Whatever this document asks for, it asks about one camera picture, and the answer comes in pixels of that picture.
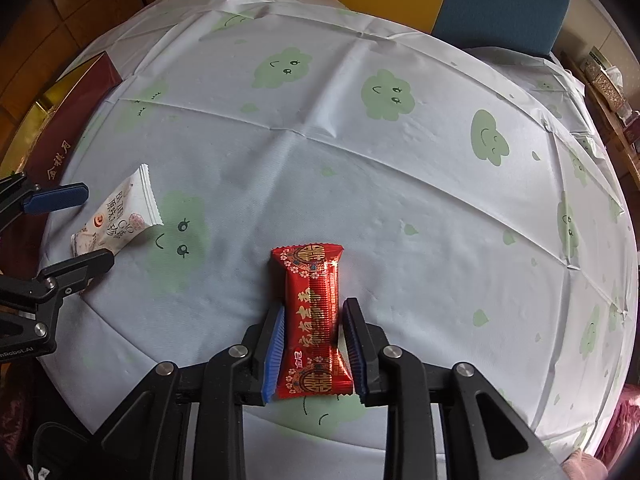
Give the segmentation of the slim white snack stick packet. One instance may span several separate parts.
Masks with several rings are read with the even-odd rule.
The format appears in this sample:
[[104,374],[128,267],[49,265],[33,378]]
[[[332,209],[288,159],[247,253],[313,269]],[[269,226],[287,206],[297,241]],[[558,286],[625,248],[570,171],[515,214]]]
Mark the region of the slim white snack stick packet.
[[163,224],[152,190],[149,166],[141,164],[70,237],[70,248],[74,257],[99,249],[117,255],[139,234]]

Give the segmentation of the small red candy packet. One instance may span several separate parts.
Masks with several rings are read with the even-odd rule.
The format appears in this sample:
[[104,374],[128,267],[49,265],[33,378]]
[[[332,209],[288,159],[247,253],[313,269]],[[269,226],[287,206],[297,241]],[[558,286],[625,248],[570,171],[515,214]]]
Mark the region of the small red candy packet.
[[331,243],[281,246],[271,257],[285,270],[285,344],[277,385],[280,400],[348,396],[352,376],[338,350],[338,263]]

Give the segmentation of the gold metal tin box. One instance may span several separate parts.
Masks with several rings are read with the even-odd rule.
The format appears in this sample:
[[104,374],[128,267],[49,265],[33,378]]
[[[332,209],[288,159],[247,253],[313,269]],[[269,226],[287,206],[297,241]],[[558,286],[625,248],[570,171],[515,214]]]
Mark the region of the gold metal tin box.
[[22,172],[43,188],[58,184],[94,111],[121,82],[101,52],[52,84],[18,126],[1,161],[2,177]]

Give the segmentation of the white cloud-print tablecloth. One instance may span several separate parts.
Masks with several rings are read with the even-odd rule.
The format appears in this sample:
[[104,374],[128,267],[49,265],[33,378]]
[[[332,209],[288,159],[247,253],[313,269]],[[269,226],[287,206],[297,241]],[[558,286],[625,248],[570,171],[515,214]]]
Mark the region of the white cloud-print tablecloth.
[[265,311],[272,248],[340,244],[340,294],[394,344],[476,365],[558,460],[594,453],[634,346],[638,260],[612,162],[560,66],[464,52],[334,0],[160,0],[94,40],[122,84],[67,162],[87,205],[141,165],[163,222],[64,302],[43,359],[98,428],[163,360]]

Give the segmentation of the wooden side shelf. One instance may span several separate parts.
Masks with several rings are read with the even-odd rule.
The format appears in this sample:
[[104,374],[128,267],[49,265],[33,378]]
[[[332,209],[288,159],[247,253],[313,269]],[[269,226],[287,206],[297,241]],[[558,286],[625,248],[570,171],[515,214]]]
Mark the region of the wooden side shelf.
[[585,85],[587,108],[608,154],[613,160],[624,165],[622,175],[629,174],[634,181],[634,186],[638,188],[639,155],[627,141],[623,122],[611,110],[604,95],[588,80],[577,63],[565,51],[561,52],[560,60],[562,65]]

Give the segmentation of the boxes on shelf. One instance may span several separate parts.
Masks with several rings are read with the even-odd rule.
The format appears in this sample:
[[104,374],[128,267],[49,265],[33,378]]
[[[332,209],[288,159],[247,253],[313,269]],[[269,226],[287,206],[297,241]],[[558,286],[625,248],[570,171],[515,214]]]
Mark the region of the boxes on shelf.
[[623,92],[623,77],[620,70],[608,62],[608,59],[596,48],[592,47],[582,60],[582,71],[597,92],[604,97],[608,107],[623,122],[628,122],[632,115]]

